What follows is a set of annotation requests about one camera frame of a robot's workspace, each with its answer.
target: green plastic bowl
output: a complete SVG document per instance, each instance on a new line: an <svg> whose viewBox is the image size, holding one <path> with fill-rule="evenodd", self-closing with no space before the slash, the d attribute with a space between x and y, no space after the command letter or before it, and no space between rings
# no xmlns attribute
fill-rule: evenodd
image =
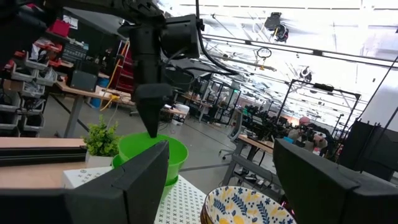
<svg viewBox="0 0 398 224"><path fill-rule="evenodd" d="M112 168L115 169L117 167L119 167L121 164L123 164L124 162L122 161L120 155L116 155L113 157L112 160ZM178 176L170 181L169 184L167 184L166 186L164 186L163 188L163 193L162 193L162 198L161 200L165 199L166 196L169 194L169 192L173 189L174 185L178 182Z"/></svg>
<svg viewBox="0 0 398 224"><path fill-rule="evenodd" d="M174 180L172 180L168 185L164 186L163 193L162 193L162 198L160 198L160 201L163 201L163 199L166 198L166 196L173 189L174 185L177 182L178 182L178 176Z"/></svg>
<svg viewBox="0 0 398 224"><path fill-rule="evenodd" d="M120 158L120 155L116 155L112 159L112 168L115 169L123 163L124 162L122 161L122 158Z"/></svg>
<svg viewBox="0 0 398 224"><path fill-rule="evenodd" d="M166 185L170 185L175 182L179 170L188 158L188 149L180 141L162 134L158 134L156 138L151 138L148 133L130 134L120 139L119 155L126 162L161 140L169 141L170 158Z"/></svg>

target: metal pole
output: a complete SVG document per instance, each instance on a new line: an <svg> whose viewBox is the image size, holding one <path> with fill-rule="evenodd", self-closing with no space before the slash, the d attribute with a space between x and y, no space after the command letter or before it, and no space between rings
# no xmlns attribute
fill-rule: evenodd
<svg viewBox="0 0 398 224"><path fill-rule="evenodd" d="M332 135L332 136L333 136L333 133L335 132L335 130L336 130L336 128L337 128L337 124L338 124L338 122L340 121L340 118L341 118L342 116L344 116L344 114L340 114L340 116L338 117L338 120L337 120L337 122L336 122L336 126L335 126L335 128L333 128L333 131L331 132L331 135Z"/></svg>
<svg viewBox="0 0 398 224"><path fill-rule="evenodd" d="M283 102L282 105L280 106L280 110L279 110L279 112L278 112L278 115L276 116L276 122L278 122L278 120L279 120L279 117L280 117L280 114L281 114L281 112L282 112L282 109L283 109L283 107L284 107L284 105L285 105L285 103L286 103L287 95L289 95L290 89L292 88L292 85L293 85L294 82L296 82L296 80L294 80L294 79L290 82L289 88L287 89L287 92L286 92L286 95L285 95L284 102Z"/></svg>
<svg viewBox="0 0 398 224"><path fill-rule="evenodd" d="M355 110L355 107L356 107L356 105L358 104L358 101L359 101L359 94L358 95L355 95L355 97L356 97L356 101L355 101L355 104L354 104L354 106L353 106L353 109L351 110L351 113L348 115L348 119L347 119L347 122L346 122L346 124L344 125L344 127L343 127L343 130L341 131L341 133L344 133L344 130L347 128L347 125L348 125L348 122L349 122L349 119L351 118L351 115L353 115L353 113L354 113L354 110Z"/></svg>

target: shelf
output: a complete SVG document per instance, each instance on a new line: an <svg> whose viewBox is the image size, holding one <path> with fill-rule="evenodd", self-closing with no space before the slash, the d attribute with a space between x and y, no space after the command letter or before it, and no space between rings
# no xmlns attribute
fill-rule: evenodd
<svg viewBox="0 0 398 224"><path fill-rule="evenodd" d="M69 39L66 37L62 37L61 35L54 34L53 32L45 31L45 33L42 35L43 37L46 37L50 40L54 40L55 42L61 42L61 43L68 43Z"/></svg>

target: floor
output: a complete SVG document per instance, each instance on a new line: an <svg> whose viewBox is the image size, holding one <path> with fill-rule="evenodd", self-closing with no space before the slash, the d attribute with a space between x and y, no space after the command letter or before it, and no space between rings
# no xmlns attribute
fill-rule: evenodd
<svg viewBox="0 0 398 224"><path fill-rule="evenodd" d="M73 105L73 98L63 98L58 96L58 99L71 110ZM97 123L98 116L103 115L106 122L109 121L114 113L114 108L106 109L99 112L87 104L84 104L79 119L86 125L90 123ZM68 121L68 112L66 112L52 97L49 97L44 117L45 127L40 132L40 137L51 138L55 132L63 133ZM118 122L117 133L126 135L131 133L141 133L146 131L141 119L137 116L129 116L129 108L119 106L111 123ZM180 175L190 181L193 185L198 187L204 193L208 193L216 188L223 180L224 174L228 168L230 157L224 161L218 156L220 149L234 149L235 145L229 140L227 134L230 128L225 126L213 126L206 123L199 123L197 119L186 119L182 126L175 126L171 123L164 126L164 129L159 131L160 134L169 135L178 139L188 147L189 157L184 163ZM87 132L80 126L76 126L75 136L80 138L87 135ZM247 155L249 149L245 149L243 154ZM260 161L262 154L257 153L254 160ZM262 166L273 169L272 156L267 155L264 158ZM234 184L237 180L231 180L230 184Z"/></svg>

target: wooden desk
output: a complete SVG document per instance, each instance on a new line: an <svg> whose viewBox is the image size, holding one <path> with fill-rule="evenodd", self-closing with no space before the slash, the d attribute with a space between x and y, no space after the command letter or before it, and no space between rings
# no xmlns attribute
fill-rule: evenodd
<svg viewBox="0 0 398 224"><path fill-rule="evenodd" d="M239 180L251 185L253 188L257 188L258 191L264 192L267 196L270 196L272 199L278 201L278 199L280 199L282 191L275 192L272 189L268 189L267 187L261 187L260 189L258 189L258 186L253 185L252 183L248 182L244 177L234 172L236 165L240 165L243 170L253 172L256 175L263 177L265 180L272 182L272 184L277 186L277 188L281 188L282 185L279 181L278 176L275 173L272 173L269 169L265 169L260 166L264 156L266 155L266 152L270 154L273 153L274 143L270 141L262 141L262 143L264 143L262 144L259 141L249 139L245 134L240 134L238 136L238 139L238 145L236 146L236 149L232 154L232 161L229 163L228 170L226 171L223 179L223 185L227 186L229 184L229 180L232 177L237 177ZM241 152L247 144L250 144L251 148L249 155L247 156L247 158L245 158L241 155ZM259 165L252 162L258 150L262 150L264 152Z"/></svg>
<svg viewBox="0 0 398 224"><path fill-rule="evenodd" d="M88 91L70 88L69 86L67 86L67 84L65 82L56 82L56 84L59 87L59 89L61 89L62 91L76 94L75 101L73 102L73 107L72 107L72 110L69 115L67 128L65 129L65 133L63 135L64 138L72 138L73 137L73 133L75 132L75 127L76 127L76 123L77 123L77 120L79 117L79 113L80 113L81 107L83 105L83 96L99 98L99 99L103 99L103 100L111 100L111 94L117 93L117 94L119 94L120 99L114 100L114 102L122 103L125 105L130 105L130 106L135 105L134 102L130 101L130 99L131 99L130 93L126 93L123 91L108 89L107 92L104 92L105 88L97 86L95 89L95 92L88 92ZM172 110L163 108L162 111L164 111L166 113L177 114L177 115L187 115L187 113L180 111L176 108L174 108Z"/></svg>
<svg viewBox="0 0 398 224"><path fill-rule="evenodd" d="M85 144L82 139L57 138L0 138L0 142L0 150L10 147L79 147ZM85 167L84 162L0 167L0 188L59 188L62 187L62 171Z"/></svg>
<svg viewBox="0 0 398 224"><path fill-rule="evenodd" d="M246 143L249 143L252 146L256 146L259 149L266 151L270 154L274 153L274 143L272 141L255 141L252 139L249 139L247 135L245 134L240 134L238 138Z"/></svg>
<svg viewBox="0 0 398 224"><path fill-rule="evenodd" d="M210 104L208 104L208 103L201 102L200 100L193 99L192 96L189 96L189 95L182 95L182 97L184 97L185 99L190 100L190 101L192 101L192 102L195 102L195 103L199 103L199 104L200 104L200 107L199 107L199 110L200 110L199 122L201 121L203 115L205 114L205 109L206 109L206 108L212 108L212 107L213 107L213 105L210 105Z"/></svg>
<svg viewBox="0 0 398 224"><path fill-rule="evenodd" d="M79 147L84 146L82 139L58 138L0 138L1 148L13 147Z"/></svg>

